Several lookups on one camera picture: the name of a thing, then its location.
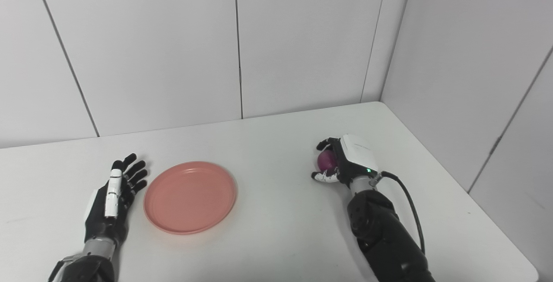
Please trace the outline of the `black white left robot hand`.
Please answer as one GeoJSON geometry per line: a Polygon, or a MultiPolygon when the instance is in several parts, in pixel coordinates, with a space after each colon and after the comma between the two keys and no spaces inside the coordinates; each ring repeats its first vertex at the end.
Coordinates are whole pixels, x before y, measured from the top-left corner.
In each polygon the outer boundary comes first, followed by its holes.
{"type": "Polygon", "coordinates": [[[128,235],[127,215],[132,207],[137,193],[147,186],[146,162],[137,160],[132,153],[124,160],[116,160],[112,169],[122,172],[120,194],[118,198],[118,213],[116,217],[105,217],[105,197],[108,193],[108,182],[95,193],[91,209],[85,220],[85,239],[109,238],[116,245],[122,244],[128,235]]]}

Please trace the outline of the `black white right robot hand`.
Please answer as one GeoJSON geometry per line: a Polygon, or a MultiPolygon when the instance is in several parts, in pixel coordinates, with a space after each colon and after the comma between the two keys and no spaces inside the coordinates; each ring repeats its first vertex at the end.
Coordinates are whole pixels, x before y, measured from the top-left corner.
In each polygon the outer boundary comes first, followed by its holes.
{"type": "Polygon", "coordinates": [[[346,134],[340,138],[326,138],[317,144],[320,152],[318,171],[311,178],[318,182],[339,182],[353,190],[375,189],[381,179],[375,155],[367,141],[346,134]]]}

